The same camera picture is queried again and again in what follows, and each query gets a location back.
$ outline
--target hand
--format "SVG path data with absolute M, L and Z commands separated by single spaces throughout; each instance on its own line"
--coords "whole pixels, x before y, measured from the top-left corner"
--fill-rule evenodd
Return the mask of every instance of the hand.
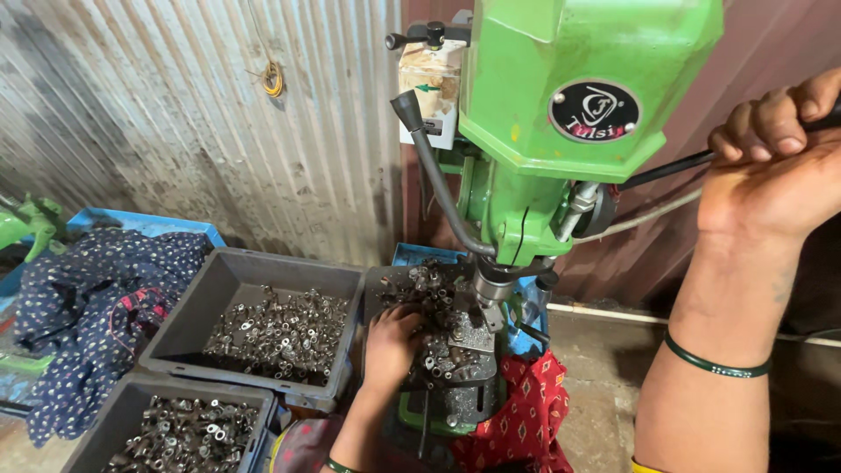
M 824 118 L 841 68 L 740 104 L 709 138 L 718 154 L 704 183 L 701 234 L 802 243 L 841 210 L 841 129 L 807 136 L 797 121 Z
M 421 345 L 422 334 L 417 329 L 424 319 L 417 308 L 392 307 L 371 321 L 363 384 L 383 396 L 391 396 L 399 388 Z

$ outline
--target navy floral cloth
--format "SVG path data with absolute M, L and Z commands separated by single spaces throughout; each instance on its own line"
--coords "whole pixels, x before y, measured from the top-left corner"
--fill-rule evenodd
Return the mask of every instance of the navy floral cloth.
M 138 347 L 161 325 L 204 262 L 207 237 L 98 229 L 61 255 L 32 262 L 18 298 L 19 345 L 54 354 L 33 395 L 29 438 L 90 428 L 111 388 L 135 364 Z

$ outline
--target person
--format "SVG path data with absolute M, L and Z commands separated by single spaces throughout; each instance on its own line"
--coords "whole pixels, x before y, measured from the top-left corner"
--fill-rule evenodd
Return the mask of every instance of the person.
M 637 406 L 638 473 L 768 470 L 768 360 L 806 237 L 841 210 L 841 68 L 740 104 L 709 144 L 698 241 Z M 375 471 L 375 444 L 420 340 L 407 306 L 372 322 L 365 380 L 322 473 Z

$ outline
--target finger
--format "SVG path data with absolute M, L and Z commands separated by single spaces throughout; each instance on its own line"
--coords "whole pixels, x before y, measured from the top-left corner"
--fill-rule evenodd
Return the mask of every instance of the finger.
M 371 328 L 373 328 L 375 325 L 382 321 L 388 320 L 391 313 L 394 312 L 394 310 L 398 307 L 399 306 L 391 306 L 385 309 L 384 311 L 380 312 L 378 316 L 374 317 L 373 320 L 371 320 Z
M 373 319 L 371 319 L 371 322 L 368 324 L 368 331 L 369 332 L 372 331 L 373 328 L 377 326 L 379 321 L 383 318 L 384 313 L 385 312 L 380 312 L 376 316 L 374 316 Z
M 768 161 L 771 159 L 771 151 L 759 140 L 751 127 L 751 114 L 756 103 L 758 102 L 754 100 L 739 104 L 727 119 L 724 130 L 727 132 L 727 138 L 742 150 L 744 156 L 755 161 Z
M 397 310 L 394 311 L 394 314 L 389 317 L 389 320 L 399 321 L 404 317 L 408 316 L 412 312 L 420 312 L 421 306 L 419 304 L 403 304 Z
M 796 99 L 803 120 L 815 121 L 827 116 L 833 109 L 841 90 L 841 67 L 813 77 L 796 90 Z
M 728 161 L 738 161 L 742 157 L 742 150 L 738 149 L 728 138 L 724 125 L 716 127 L 707 139 L 710 149 L 718 156 Z
M 806 132 L 797 121 L 797 103 L 790 88 L 768 92 L 753 108 L 756 136 L 774 152 L 792 156 L 806 147 Z
M 400 331 L 406 336 L 406 338 L 411 337 L 412 333 L 417 330 L 418 327 L 424 322 L 424 317 L 419 314 L 418 312 L 412 312 L 406 317 L 403 317 L 397 323 L 400 324 Z

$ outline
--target bangle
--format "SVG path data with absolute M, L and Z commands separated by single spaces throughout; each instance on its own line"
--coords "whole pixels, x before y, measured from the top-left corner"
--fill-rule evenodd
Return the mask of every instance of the bangle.
M 666 346 L 678 355 L 679 358 L 685 362 L 697 366 L 710 373 L 722 376 L 732 376 L 733 378 L 756 378 L 758 376 L 767 375 L 771 369 L 771 359 L 755 368 L 733 368 L 732 366 L 724 366 L 722 364 L 715 364 L 712 361 L 707 361 L 701 357 L 697 357 L 692 353 L 687 352 L 672 339 L 669 330 L 666 330 L 665 336 Z
M 330 468 L 331 470 L 335 471 L 336 473 L 359 473 L 359 471 L 351 470 L 350 468 L 348 468 L 346 466 L 339 465 L 338 463 L 336 463 L 335 460 L 333 460 L 329 456 L 327 457 L 327 468 Z

